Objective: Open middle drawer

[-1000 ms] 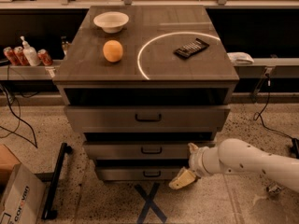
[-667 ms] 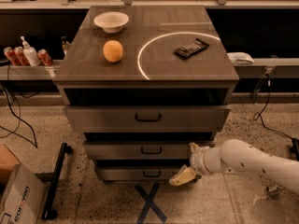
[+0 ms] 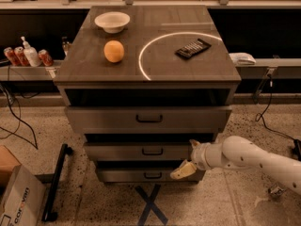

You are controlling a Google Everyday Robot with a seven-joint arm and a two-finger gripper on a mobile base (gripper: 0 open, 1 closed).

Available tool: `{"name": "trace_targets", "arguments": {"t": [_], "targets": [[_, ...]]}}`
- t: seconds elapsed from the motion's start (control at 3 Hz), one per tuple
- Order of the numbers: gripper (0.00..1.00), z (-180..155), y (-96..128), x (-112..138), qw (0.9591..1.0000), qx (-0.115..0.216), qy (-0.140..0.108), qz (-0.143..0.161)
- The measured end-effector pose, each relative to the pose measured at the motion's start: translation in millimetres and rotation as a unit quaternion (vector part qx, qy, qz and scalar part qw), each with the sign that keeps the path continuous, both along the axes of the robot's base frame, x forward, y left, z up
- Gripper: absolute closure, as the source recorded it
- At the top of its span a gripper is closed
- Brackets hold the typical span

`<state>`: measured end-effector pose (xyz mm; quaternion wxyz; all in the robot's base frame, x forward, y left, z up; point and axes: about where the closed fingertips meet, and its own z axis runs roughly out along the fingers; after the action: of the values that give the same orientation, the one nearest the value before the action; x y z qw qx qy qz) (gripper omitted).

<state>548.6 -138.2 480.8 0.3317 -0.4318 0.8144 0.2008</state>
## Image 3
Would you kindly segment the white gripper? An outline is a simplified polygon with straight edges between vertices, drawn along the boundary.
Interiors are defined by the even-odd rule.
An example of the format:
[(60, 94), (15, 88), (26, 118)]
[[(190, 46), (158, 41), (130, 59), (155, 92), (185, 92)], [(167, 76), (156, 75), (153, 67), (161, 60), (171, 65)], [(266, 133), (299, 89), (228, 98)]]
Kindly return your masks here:
[(170, 177), (180, 180), (193, 175), (197, 169), (211, 170), (220, 165), (220, 145), (218, 143), (200, 143), (195, 139), (189, 140), (193, 151), (191, 160), (183, 160), (182, 163), (170, 173)]

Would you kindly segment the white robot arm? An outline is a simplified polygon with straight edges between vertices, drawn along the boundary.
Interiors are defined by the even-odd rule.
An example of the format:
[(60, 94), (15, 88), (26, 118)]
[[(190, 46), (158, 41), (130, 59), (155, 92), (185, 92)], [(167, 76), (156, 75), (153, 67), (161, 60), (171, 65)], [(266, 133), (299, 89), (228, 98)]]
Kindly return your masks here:
[(222, 143), (200, 143), (190, 140), (191, 160), (183, 160), (170, 177), (180, 180), (193, 175), (197, 170), (242, 170), (257, 168), (276, 181), (301, 194), (301, 162), (268, 153), (244, 137), (230, 136)]

